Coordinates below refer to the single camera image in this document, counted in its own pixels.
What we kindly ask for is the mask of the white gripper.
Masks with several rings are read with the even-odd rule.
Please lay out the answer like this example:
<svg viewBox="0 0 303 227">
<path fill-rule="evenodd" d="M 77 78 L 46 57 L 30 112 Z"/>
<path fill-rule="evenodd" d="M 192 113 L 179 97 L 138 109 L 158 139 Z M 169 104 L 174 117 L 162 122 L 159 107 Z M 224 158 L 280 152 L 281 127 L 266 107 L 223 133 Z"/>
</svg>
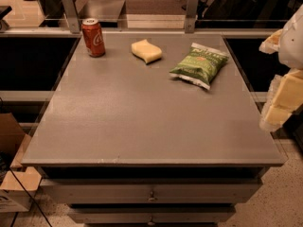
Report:
<svg viewBox="0 0 303 227">
<path fill-rule="evenodd" d="M 303 5 L 258 50 L 266 54 L 278 51 L 279 61 L 295 68 L 284 76 L 274 76 L 261 111 L 259 126 L 264 131 L 276 131 L 303 104 Z"/>
</svg>

